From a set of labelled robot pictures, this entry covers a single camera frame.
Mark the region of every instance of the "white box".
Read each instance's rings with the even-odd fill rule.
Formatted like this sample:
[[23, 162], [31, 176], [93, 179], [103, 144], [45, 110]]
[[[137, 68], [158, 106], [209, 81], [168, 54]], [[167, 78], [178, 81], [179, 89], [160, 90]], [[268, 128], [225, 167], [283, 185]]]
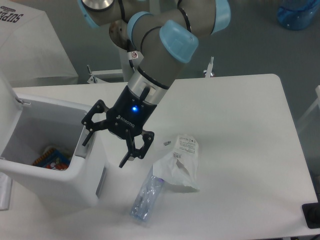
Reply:
[[[108, 162], [99, 134], [82, 146], [87, 133], [81, 120], [90, 106], [17, 96], [1, 73], [0, 103], [0, 172], [39, 196], [86, 207], [96, 205]], [[73, 153], [68, 169], [32, 166], [52, 145]]]

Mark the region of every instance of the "white table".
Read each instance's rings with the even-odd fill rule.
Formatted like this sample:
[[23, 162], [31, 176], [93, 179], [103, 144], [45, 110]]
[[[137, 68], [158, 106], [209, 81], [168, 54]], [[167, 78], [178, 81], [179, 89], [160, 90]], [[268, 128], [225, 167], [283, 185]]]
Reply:
[[[27, 93], [113, 106], [125, 83], [16, 88]], [[157, 154], [118, 167], [126, 143], [102, 132], [110, 168], [100, 203], [83, 209], [39, 199], [16, 182], [1, 239], [249, 240], [320, 233], [301, 205], [317, 201], [286, 97], [275, 75], [177, 80], [150, 117], [156, 136], [190, 134], [199, 143], [200, 192], [166, 186], [150, 221], [129, 211]]]

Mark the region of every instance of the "light blue joint cap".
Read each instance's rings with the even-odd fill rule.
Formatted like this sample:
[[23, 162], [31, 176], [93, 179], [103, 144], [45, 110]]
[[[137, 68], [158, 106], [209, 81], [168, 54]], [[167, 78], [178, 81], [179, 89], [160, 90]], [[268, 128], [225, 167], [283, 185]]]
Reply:
[[199, 45], [198, 38], [178, 23], [169, 20], [160, 29], [160, 39], [168, 52], [186, 64]]
[[90, 17], [90, 15], [88, 14], [86, 8], [84, 7], [84, 5], [82, 4], [81, 0], [77, 0], [79, 8], [84, 16], [84, 19], [86, 20], [86, 22], [89, 24], [90, 28], [99, 28], [99, 25], [97, 25], [92, 18]]
[[132, 31], [134, 30], [136, 22], [139, 20], [139, 18], [141, 18], [143, 15], [146, 15], [146, 14], [152, 15], [150, 12], [140, 11], [140, 12], [137, 12], [135, 15], [133, 15], [130, 18], [130, 20], [128, 22], [128, 26], [126, 27], [126, 32], [127, 32], [128, 37], [131, 42], [132, 42]]
[[215, 24], [211, 35], [225, 29], [229, 25], [230, 19], [231, 11], [228, 0], [215, 0]]

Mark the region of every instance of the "sticker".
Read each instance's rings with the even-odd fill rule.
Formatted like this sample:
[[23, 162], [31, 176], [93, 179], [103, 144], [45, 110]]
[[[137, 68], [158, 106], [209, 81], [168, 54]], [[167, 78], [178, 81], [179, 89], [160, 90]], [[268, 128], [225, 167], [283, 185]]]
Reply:
[[139, 54], [137, 51], [128, 52], [128, 59], [129, 60], [134, 60], [134, 59], [137, 59], [138, 57], [139, 57]]
[[190, 153], [190, 154], [195, 154], [196, 153], [196, 140], [191, 137], [185, 137], [185, 136], [180, 136], [179, 137], [179, 142], [178, 142], [178, 149]]
[[180, 159], [180, 158], [181, 158], [181, 154], [176, 153], [176, 152], [173, 152], [173, 157], [174, 157], [175, 159]]

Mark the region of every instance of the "black object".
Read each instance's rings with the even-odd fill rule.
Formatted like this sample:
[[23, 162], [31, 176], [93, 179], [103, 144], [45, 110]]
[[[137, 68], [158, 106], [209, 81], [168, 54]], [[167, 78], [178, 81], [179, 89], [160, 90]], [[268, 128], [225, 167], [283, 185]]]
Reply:
[[320, 228], [320, 203], [306, 203], [302, 205], [304, 218], [308, 228]]
[[316, 240], [319, 237], [320, 237], [320, 234], [317, 234], [317, 235], [313, 236], [312, 238], [310, 238], [310, 240]]
[[142, 46], [144, 45], [144, 41], [146, 39], [146, 37], [148, 36], [149, 33], [151, 33], [153, 30], [156, 30], [156, 29], [160, 29], [162, 26], [156, 26], [156, 27], [153, 27], [151, 29], [149, 29], [143, 36], [142, 40], [141, 40], [141, 43], [140, 43], [140, 52], [142, 54], [144, 54], [144, 52], [142, 51]]
[[145, 78], [147, 79], [149, 82], [153, 83], [154, 85], [158, 86], [159, 88], [168, 90], [170, 88], [170, 86], [166, 86], [164, 84], [161, 84], [160, 82], [156, 81], [155, 79], [153, 79], [152, 77], [150, 77], [148, 74], [145, 73], [145, 71], [143, 71], [140, 66], [138, 66], [138, 72]]
[[[81, 121], [85, 128], [89, 130], [89, 134], [82, 145], [87, 145], [94, 132], [108, 129], [112, 134], [126, 141], [128, 152], [122, 159], [120, 168], [128, 160], [134, 160], [136, 157], [143, 159], [155, 136], [152, 131], [143, 130], [144, 124], [157, 107], [157, 105], [145, 102], [149, 91], [150, 88], [146, 87], [140, 97], [137, 97], [126, 86], [111, 108], [108, 108], [104, 101], [98, 100]], [[93, 116], [102, 113], [105, 113], [106, 119], [93, 122]], [[140, 149], [135, 146], [135, 137], [138, 135], [142, 135], [144, 142]]]
[[122, 0], [118, 0], [119, 2], [119, 7], [120, 7], [120, 12], [121, 12], [121, 19], [128, 24], [128, 21], [126, 20], [126, 11], [125, 11], [125, 6]]

